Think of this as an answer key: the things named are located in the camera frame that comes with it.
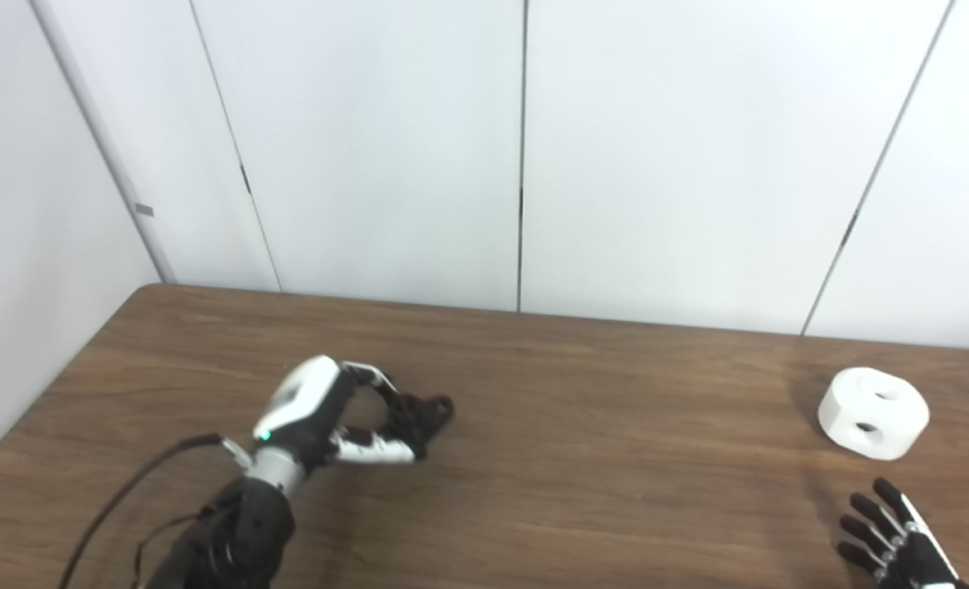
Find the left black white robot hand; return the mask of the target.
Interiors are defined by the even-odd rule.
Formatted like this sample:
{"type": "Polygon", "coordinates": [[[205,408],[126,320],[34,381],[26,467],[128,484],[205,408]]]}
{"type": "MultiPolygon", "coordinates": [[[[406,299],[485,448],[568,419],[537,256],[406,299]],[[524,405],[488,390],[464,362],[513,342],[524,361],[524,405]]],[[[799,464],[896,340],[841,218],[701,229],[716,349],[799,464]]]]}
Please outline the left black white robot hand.
{"type": "Polygon", "coordinates": [[[424,460],[427,443],[417,424],[421,400],[403,395],[377,366],[311,357],[294,369],[272,395],[254,425],[254,460],[265,450],[282,452],[304,474],[332,462],[403,465],[424,460]],[[387,409],[380,428],[341,424],[361,388],[380,395],[387,409]]]}

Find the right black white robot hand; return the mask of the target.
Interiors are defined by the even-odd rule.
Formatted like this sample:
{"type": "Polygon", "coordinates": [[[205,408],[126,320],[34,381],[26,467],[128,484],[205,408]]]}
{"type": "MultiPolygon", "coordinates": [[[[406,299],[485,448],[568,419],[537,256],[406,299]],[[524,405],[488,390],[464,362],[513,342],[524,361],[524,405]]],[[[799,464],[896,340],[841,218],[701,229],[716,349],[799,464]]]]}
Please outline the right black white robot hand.
{"type": "Polygon", "coordinates": [[[969,588],[907,493],[882,477],[872,491],[849,496],[853,511],[837,521],[849,537],[837,543],[839,557],[877,588],[969,588]]]}

